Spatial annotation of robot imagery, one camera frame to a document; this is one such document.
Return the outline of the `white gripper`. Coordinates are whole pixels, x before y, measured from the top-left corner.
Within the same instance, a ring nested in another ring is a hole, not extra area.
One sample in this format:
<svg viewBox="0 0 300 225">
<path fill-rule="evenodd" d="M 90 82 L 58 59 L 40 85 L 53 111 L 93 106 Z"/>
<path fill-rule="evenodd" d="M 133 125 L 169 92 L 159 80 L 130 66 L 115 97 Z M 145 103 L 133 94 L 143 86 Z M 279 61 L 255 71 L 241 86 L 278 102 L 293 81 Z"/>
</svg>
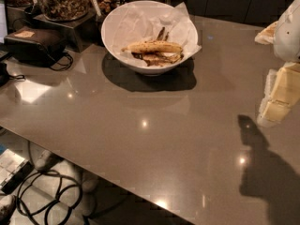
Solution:
<svg viewBox="0 0 300 225">
<path fill-rule="evenodd" d="M 270 69 L 266 76 L 257 123 L 271 128 L 300 99 L 300 0 L 293 0 L 279 20 L 264 28 L 254 40 L 263 45 L 274 43 L 275 56 L 286 61 L 279 70 Z"/>
</svg>

